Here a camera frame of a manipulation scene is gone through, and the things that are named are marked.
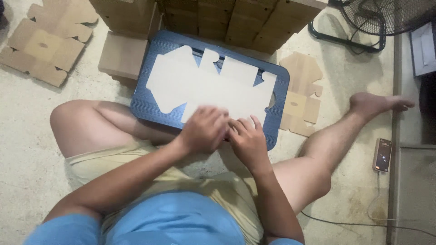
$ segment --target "leg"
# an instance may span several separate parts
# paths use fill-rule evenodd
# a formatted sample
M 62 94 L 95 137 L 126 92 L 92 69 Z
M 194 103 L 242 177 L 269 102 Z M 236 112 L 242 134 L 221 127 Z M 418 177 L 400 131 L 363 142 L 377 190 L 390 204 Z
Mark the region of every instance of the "leg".
M 127 106 L 108 101 L 73 100 L 56 107 L 50 125 L 65 158 L 122 146 L 134 140 L 170 142 L 174 135 L 141 124 Z
M 332 173 L 365 124 L 382 112 L 413 106 L 400 96 L 357 93 L 350 98 L 347 114 L 311 135 L 298 158 L 274 164 L 274 173 L 295 213 L 329 192 Z

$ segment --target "smartphone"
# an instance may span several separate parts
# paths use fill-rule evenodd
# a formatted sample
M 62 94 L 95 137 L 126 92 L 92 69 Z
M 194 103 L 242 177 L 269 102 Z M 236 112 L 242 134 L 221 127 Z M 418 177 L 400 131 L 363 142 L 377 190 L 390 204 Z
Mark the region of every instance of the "smartphone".
M 389 170 L 389 162 L 391 160 L 392 141 L 379 138 L 375 146 L 374 163 L 372 168 L 375 171 L 387 173 Z

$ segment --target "fan grille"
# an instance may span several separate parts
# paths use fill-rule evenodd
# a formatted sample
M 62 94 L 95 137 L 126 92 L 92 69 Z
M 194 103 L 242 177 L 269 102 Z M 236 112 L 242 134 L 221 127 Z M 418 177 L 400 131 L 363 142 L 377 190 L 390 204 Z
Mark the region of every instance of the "fan grille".
M 436 0 L 335 0 L 358 30 L 392 36 L 415 30 L 436 17 Z

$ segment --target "bare foot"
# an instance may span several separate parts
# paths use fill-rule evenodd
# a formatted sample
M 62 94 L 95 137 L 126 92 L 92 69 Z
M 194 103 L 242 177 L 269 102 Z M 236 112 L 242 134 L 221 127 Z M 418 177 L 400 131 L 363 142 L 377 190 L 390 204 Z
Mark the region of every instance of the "bare foot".
M 382 112 L 389 110 L 407 111 L 415 103 L 402 96 L 378 96 L 360 92 L 350 97 L 350 112 L 358 113 L 371 120 Z

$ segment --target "phone screen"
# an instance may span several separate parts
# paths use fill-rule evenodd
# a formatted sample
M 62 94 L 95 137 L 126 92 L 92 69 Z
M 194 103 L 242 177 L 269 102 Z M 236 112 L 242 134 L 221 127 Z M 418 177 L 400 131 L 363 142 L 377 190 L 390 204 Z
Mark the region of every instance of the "phone screen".
M 391 158 L 392 142 L 390 140 L 380 139 L 378 144 L 377 159 L 375 168 L 387 172 L 389 169 L 389 160 Z

